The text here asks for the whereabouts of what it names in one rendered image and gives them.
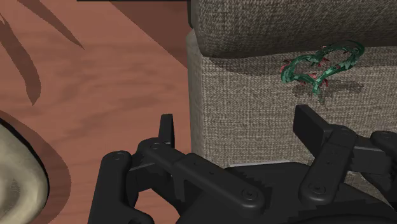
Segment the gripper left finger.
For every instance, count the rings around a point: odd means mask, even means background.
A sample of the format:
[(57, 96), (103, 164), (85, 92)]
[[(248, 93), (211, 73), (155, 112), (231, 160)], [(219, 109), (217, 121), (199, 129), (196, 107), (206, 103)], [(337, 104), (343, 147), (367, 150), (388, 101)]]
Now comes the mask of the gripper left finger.
[(179, 213), (200, 193), (210, 195), (244, 218), (260, 216), (264, 194), (195, 153), (175, 148), (173, 116), (160, 119), (158, 137), (139, 143), (137, 151), (113, 151), (101, 160), (87, 224), (155, 224), (136, 209), (139, 192), (153, 189)]

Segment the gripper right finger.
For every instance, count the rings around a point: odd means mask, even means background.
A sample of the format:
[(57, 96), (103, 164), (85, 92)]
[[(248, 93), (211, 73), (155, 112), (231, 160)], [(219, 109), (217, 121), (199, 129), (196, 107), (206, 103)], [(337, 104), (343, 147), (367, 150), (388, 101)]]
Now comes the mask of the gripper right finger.
[(299, 187), (302, 203), (332, 203), (347, 172), (354, 171), (397, 206), (397, 133), (375, 131), (363, 137), (329, 124), (306, 104), (295, 108), (293, 132), (314, 156)]

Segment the grey fabric sofa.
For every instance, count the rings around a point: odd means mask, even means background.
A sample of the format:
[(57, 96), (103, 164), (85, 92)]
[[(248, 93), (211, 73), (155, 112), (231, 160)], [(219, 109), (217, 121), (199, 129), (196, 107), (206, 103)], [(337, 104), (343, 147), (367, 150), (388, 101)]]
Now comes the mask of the grey fabric sofa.
[[(295, 106), (362, 136), (397, 132), (397, 0), (191, 0), (186, 38), (192, 152), (227, 167), (308, 164)], [(289, 59), (339, 42), (364, 54), (314, 95), (283, 83)]]

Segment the green heart-shaped wreath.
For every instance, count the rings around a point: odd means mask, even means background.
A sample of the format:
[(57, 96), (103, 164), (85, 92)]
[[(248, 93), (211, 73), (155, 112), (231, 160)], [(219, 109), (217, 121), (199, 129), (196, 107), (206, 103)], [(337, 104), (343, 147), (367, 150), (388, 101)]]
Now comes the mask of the green heart-shaped wreath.
[[(303, 61), (310, 62), (311, 66), (316, 65), (317, 67), (321, 67), (322, 62), (328, 61), (326, 55), (337, 50), (343, 51), (344, 53), (350, 53), (350, 56), (344, 61), (330, 66), (320, 75), (314, 73), (305, 74), (295, 72), (296, 66)], [(326, 87), (328, 86), (329, 76), (348, 71), (353, 68), (364, 52), (365, 47), (361, 43), (350, 39), (324, 45), (314, 54), (300, 55), (283, 65), (280, 69), (281, 80), (283, 83), (292, 81), (298, 81), (301, 84), (310, 83), (312, 85), (312, 93), (314, 95), (319, 95), (321, 86), (323, 84), (325, 84)]]

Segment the beige rounded cushion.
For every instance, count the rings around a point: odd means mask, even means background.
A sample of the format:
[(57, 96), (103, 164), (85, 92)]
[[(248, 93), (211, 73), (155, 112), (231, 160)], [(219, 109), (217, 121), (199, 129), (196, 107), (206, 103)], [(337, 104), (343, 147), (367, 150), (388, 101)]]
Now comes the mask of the beige rounded cushion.
[(28, 147), (0, 125), (0, 224), (29, 224), (48, 198), (48, 179)]

